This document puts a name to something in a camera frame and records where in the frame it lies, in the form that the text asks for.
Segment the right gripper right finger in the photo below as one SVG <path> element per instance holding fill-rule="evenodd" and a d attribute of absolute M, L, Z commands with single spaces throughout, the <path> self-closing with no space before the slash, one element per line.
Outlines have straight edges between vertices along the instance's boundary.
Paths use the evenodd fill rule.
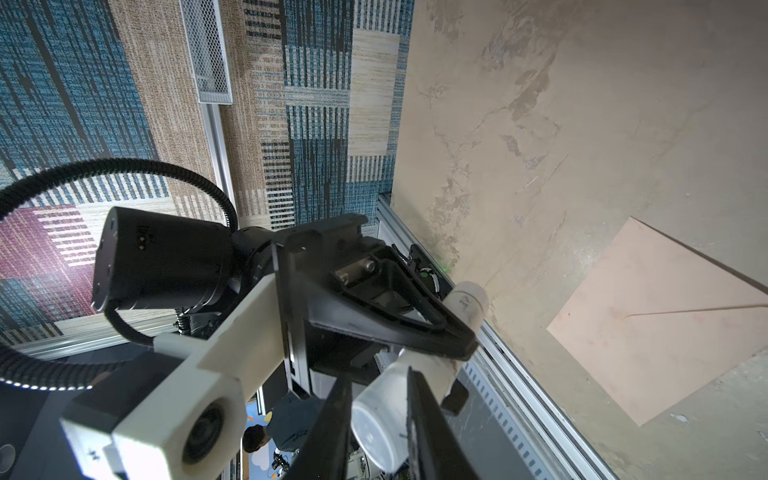
<path fill-rule="evenodd" d="M 408 463 L 412 479 L 478 479 L 424 377 L 407 374 Z"/>

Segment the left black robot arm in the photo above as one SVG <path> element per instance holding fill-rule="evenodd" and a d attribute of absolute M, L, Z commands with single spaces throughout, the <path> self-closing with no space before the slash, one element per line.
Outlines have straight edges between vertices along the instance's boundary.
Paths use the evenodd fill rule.
<path fill-rule="evenodd" d="M 302 396 L 321 373 L 367 385 L 375 354 L 402 347 L 466 360 L 477 340 L 384 241 L 362 232 L 360 214 L 272 232 L 112 209 L 96 253 L 93 305 L 177 308 L 200 315 L 208 339 L 258 282 L 274 277 L 289 387 Z"/>

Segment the white glue stick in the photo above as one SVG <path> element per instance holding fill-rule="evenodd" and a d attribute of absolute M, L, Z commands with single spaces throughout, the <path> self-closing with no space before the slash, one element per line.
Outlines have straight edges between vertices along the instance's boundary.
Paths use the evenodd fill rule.
<path fill-rule="evenodd" d="M 413 479 L 476 479 L 442 403 L 462 360 L 404 349 L 351 407 L 351 430 L 385 473 L 408 466 Z"/>

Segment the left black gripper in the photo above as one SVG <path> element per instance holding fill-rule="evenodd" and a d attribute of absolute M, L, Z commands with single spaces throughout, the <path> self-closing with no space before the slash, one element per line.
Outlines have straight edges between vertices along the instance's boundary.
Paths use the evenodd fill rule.
<path fill-rule="evenodd" d="M 278 231 L 272 240 L 288 387 L 319 396 L 317 373 L 368 385 L 385 346 L 467 360 L 472 329 L 432 294 L 398 251 L 366 237 L 361 214 Z"/>

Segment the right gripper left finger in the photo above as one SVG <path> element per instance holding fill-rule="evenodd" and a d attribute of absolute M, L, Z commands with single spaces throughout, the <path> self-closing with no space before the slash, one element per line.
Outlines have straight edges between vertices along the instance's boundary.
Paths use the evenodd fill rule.
<path fill-rule="evenodd" d="M 351 452 L 352 382 L 336 379 L 303 448 L 298 452 L 286 480 L 347 478 Z"/>

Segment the pale pink envelope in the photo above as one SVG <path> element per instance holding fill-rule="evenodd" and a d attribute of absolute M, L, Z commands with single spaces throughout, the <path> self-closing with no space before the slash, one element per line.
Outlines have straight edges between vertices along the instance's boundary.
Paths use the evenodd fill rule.
<path fill-rule="evenodd" d="M 629 219 L 547 328 L 643 426 L 767 345 L 767 294 Z"/>

